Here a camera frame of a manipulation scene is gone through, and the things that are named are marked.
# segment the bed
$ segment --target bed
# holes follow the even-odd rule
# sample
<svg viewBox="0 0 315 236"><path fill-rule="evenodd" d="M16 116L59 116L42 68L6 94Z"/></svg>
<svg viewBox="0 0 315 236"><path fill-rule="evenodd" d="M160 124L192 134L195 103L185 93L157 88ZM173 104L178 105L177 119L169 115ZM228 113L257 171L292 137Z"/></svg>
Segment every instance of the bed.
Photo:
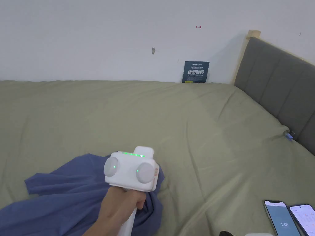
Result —
<svg viewBox="0 0 315 236"><path fill-rule="evenodd" d="M313 65L258 31L235 85L0 81L0 208L29 198L37 172L141 145L165 174L157 235L273 233L263 199L315 205L314 81Z"/></svg>

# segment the gray upholstered headboard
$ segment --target gray upholstered headboard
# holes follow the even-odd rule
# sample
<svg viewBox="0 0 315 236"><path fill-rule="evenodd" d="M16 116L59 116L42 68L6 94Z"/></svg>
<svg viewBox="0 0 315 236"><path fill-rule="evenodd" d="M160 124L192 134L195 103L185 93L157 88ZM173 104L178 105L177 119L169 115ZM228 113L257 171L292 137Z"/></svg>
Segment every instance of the gray upholstered headboard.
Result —
<svg viewBox="0 0 315 236"><path fill-rule="evenodd" d="M235 86L274 115L315 155L315 66L251 37Z"/></svg>

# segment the wrinkled fabric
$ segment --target wrinkled fabric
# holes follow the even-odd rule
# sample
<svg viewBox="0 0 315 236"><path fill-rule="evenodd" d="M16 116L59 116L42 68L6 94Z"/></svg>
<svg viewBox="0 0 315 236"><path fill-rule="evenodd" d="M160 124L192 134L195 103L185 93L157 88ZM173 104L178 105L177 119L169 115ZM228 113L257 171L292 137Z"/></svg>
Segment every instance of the wrinkled fabric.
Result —
<svg viewBox="0 0 315 236"><path fill-rule="evenodd" d="M50 174L37 173L25 180L30 200L0 210L0 235L82 235L97 220L109 184L103 168L107 158L86 154ZM164 174L160 168L155 191L146 193L137 210L132 235L152 235L161 224L162 204L157 199Z"/></svg>

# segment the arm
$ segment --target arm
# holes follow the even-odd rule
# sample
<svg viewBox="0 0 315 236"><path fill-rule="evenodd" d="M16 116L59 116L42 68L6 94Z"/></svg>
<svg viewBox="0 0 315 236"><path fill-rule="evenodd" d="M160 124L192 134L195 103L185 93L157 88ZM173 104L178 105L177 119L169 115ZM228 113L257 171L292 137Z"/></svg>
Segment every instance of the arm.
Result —
<svg viewBox="0 0 315 236"><path fill-rule="evenodd" d="M122 188L110 187L102 201L97 221L83 236L116 236L135 207L142 209L145 200L144 192L125 192Z"/></svg>

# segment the smartphone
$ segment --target smartphone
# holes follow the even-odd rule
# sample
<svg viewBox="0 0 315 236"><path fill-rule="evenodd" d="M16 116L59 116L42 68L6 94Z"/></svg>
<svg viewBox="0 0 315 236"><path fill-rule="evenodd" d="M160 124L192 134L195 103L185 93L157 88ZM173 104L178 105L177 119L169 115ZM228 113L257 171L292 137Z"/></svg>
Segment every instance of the smartphone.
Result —
<svg viewBox="0 0 315 236"><path fill-rule="evenodd" d="M307 236L315 236L315 211L308 204L290 206L290 211Z"/></svg>
<svg viewBox="0 0 315 236"><path fill-rule="evenodd" d="M277 236L301 236L284 202L265 200L264 206Z"/></svg>

